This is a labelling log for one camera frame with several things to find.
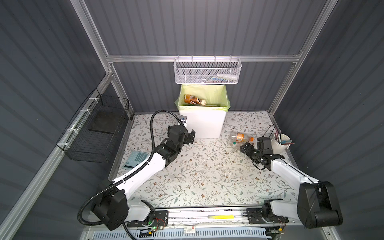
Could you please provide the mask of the orange label bottle top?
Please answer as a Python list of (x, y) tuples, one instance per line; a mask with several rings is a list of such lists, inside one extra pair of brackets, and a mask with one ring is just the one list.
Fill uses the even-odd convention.
[(248, 135), (241, 132), (230, 132), (229, 140), (230, 143), (250, 143), (252, 145), (255, 145), (257, 140), (252, 135)]

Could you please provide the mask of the brown cola bottle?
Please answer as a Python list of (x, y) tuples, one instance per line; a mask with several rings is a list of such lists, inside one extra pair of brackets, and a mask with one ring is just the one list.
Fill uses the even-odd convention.
[(200, 99), (194, 95), (184, 95), (184, 102), (189, 105), (205, 106), (206, 100)]

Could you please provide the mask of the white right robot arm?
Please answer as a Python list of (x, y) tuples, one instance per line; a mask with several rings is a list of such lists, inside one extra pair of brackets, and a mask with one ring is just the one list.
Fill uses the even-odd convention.
[(283, 147), (293, 144), (288, 137), (270, 126), (270, 136), (255, 138), (243, 133), (232, 133), (230, 144), (250, 159), (259, 171), (268, 170), (283, 178), (298, 191), (296, 202), (283, 199), (265, 200), (258, 215), (265, 223), (299, 220), (306, 229), (340, 226), (344, 222), (336, 189), (327, 181), (309, 176), (282, 155)]

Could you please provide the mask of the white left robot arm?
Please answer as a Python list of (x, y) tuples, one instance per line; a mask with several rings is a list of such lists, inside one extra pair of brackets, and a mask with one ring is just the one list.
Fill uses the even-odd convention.
[(127, 222), (141, 222), (151, 226), (156, 209), (147, 201), (131, 201), (133, 193), (153, 175), (165, 169), (177, 159), (184, 145), (193, 144), (196, 132), (188, 131), (187, 117), (177, 117), (178, 124), (169, 126), (167, 137), (155, 145), (154, 119), (150, 119), (151, 153), (132, 170), (112, 181), (105, 180), (98, 192), (80, 207), (77, 220), (84, 226), (104, 225), (110, 231), (119, 226), (127, 227)]

